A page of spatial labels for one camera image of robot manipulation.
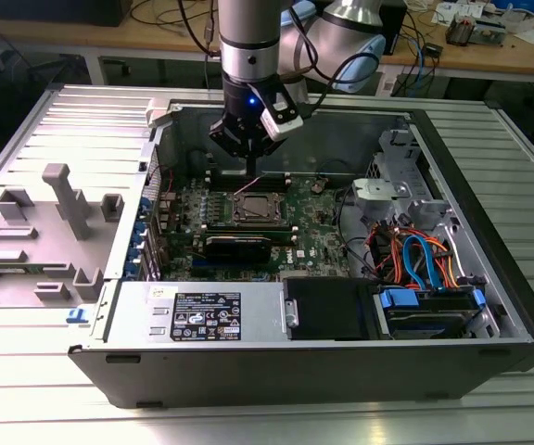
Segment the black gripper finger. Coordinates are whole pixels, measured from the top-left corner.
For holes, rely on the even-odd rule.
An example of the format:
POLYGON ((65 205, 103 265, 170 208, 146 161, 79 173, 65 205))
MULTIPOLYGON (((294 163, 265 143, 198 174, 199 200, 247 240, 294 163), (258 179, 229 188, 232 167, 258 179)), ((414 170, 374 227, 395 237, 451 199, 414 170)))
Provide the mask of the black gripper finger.
POLYGON ((210 139, 232 158, 243 159, 246 176, 253 176, 252 138, 242 121, 216 121, 210 126, 210 139))
POLYGON ((252 141, 252 177, 257 176, 257 159, 271 155, 284 140, 273 141, 271 138, 252 141))

